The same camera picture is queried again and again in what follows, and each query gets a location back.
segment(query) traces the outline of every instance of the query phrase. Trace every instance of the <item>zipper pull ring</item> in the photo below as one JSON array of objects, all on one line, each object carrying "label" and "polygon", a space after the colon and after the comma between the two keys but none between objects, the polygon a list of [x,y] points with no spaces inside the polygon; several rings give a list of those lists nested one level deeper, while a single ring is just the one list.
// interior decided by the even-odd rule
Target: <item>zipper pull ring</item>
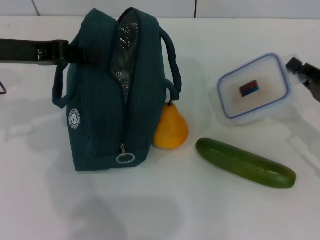
[{"label": "zipper pull ring", "polygon": [[125,156],[126,155],[126,149],[125,149],[125,145],[123,143],[121,143],[120,148],[121,148],[121,151],[122,151],[122,155]]},{"label": "zipper pull ring", "polygon": [[125,145],[121,143],[120,145],[121,154],[116,158],[118,164],[129,164],[136,159],[136,156],[132,153],[126,153]]}]

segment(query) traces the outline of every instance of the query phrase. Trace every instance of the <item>plastic food container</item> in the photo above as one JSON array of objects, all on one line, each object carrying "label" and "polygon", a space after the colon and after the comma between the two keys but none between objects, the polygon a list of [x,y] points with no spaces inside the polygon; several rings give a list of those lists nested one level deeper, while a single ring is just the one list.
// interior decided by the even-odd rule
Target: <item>plastic food container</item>
[{"label": "plastic food container", "polygon": [[221,77],[217,93],[226,118],[247,124],[291,104],[288,72],[278,55],[263,55]]}]

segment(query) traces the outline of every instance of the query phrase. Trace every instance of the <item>container lid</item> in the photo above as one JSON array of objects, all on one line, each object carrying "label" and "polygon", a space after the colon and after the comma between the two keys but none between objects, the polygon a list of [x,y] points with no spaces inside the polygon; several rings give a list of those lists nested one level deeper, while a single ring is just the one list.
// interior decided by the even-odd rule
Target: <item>container lid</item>
[{"label": "container lid", "polygon": [[290,86],[280,58],[269,53],[224,75],[217,91],[225,116],[236,119],[284,101]]}]

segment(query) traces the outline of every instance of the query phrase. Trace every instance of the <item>green cucumber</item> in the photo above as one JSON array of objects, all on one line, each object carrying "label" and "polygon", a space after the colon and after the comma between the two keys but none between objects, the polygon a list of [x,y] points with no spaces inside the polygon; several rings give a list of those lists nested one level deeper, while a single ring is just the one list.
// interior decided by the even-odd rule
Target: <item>green cucumber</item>
[{"label": "green cucumber", "polygon": [[297,175],[290,168],[226,143],[200,138],[195,147],[208,162],[257,184],[289,189],[296,182]]}]

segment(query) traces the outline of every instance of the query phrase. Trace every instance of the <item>wall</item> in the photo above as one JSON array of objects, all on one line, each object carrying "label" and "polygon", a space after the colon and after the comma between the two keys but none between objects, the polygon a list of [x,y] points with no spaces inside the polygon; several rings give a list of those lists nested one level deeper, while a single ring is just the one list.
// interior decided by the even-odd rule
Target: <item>wall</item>
[{"label": "wall", "polygon": [[197,0],[199,18],[320,19],[319,0]]},{"label": "wall", "polygon": [[[43,16],[84,16],[97,8],[119,17],[135,7],[156,17],[192,18],[196,0],[34,0]],[[197,0],[198,18],[320,19],[319,0]],[[32,0],[0,0],[0,15],[37,15]]]},{"label": "wall", "polygon": [[0,15],[37,15],[31,0],[0,0]]},{"label": "wall", "polygon": [[[193,18],[195,0],[34,0],[42,16],[84,16],[97,8],[119,17],[135,7],[155,17]],[[36,15],[32,0],[0,0],[0,15]]]}]

